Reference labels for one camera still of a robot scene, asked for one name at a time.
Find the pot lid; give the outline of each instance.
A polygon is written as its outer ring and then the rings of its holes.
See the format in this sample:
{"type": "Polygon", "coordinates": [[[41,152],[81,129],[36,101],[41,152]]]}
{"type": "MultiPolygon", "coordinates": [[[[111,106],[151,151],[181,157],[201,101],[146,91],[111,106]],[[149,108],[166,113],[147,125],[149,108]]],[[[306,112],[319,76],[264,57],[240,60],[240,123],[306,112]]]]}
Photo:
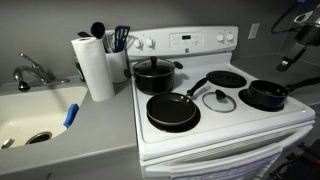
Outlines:
{"type": "Polygon", "coordinates": [[[133,71],[140,76],[165,76],[171,74],[175,69],[175,64],[151,56],[150,60],[145,60],[134,65],[133,71]]]}
{"type": "Polygon", "coordinates": [[[221,90],[206,93],[202,96],[202,100],[209,109],[216,112],[227,113],[236,109],[234,99],[221,90]]]}

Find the pot handle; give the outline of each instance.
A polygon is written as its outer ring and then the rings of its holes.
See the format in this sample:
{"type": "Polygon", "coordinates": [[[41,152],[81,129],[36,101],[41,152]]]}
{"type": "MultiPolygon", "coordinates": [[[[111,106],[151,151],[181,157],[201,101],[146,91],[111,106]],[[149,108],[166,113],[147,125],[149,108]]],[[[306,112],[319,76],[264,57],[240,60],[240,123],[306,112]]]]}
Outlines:
{"type": "Polygon", "coordinates": [[[126,78],[131,78],[131,76],[134,76],[134,74],[131,74],[129,69],[125,69],[123,70],[124,76],[126,76],[126,78]]]}
{"type": "Polygon", "coordinates": [[[304,87],[304,86],[310,86],[314,84],[320,83],[320,77],[314,77],[310,79],[303,80],[301,82],[298,82],[296,84],[287,85],[286,88],[289,92],[294,91],[297,88],[304,87]]]}
{"type": "Polygon", "coordinates": [[[187,91],[187,96],[191,97],[193,96],[193,94],[199,89],[201,88],[203,85],[205,85],[207,83],[208,79],[207,78],[203,78],[200,81],[198,81],[193,88],[191,88],[190,90],[187,91]]]}
{"type": "Polygon", "coordinates": [[[178,69],[182,69],[183,68],[183,65],[177,61],[173,62],[173,64],[176,66],[176,68],[178,69]]]}

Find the backsplash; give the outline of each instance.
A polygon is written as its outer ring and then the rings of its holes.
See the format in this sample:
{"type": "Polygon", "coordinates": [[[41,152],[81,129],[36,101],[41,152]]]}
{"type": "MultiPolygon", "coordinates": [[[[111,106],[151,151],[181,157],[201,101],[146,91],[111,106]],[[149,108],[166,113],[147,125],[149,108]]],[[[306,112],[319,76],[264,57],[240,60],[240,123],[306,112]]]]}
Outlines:
{"type": "MultiPolygon", "coordinates": [[[[286,35],[274,36],[274,21],[295,1],[279,0],[12,0],[1,3],[0,84],[14,82],[15,67],[29,63],[27,54],[56,77],[78,75],[71,40],[90,32],[96,21],[107,29],[116,25],[132,30],[197,25],[235,25],[239,44],[234,58],[279,53],[286,35]],[[260,23],[255,39],[248,40],[252,23],[260,23]]],[[[294,14],[280,28],[291,26],[294,14]]]]}

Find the sink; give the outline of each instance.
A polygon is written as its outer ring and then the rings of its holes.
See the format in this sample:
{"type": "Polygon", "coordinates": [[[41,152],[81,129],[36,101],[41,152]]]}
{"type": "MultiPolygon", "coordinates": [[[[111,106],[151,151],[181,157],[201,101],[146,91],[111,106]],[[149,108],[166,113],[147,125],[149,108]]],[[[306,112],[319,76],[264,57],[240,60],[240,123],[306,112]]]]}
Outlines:
{"type": "Polygon", "coordinates": [[[80,107],[87,91],[75,86],[0,96],[1,145],[10,138],[14,139],[11,148],[63,133],[69,107],[80,107]]]}

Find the paper towel roll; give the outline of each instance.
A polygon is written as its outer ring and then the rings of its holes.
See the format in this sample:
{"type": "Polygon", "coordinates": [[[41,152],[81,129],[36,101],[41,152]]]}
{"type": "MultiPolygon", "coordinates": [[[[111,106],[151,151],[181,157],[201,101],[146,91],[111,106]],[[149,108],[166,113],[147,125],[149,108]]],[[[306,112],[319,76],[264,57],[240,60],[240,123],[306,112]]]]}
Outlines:
{"type": "Polygon", "coordinates": [[[94,101],[115,95],[102,41],[94,37],[71,41],[94,101]]]}

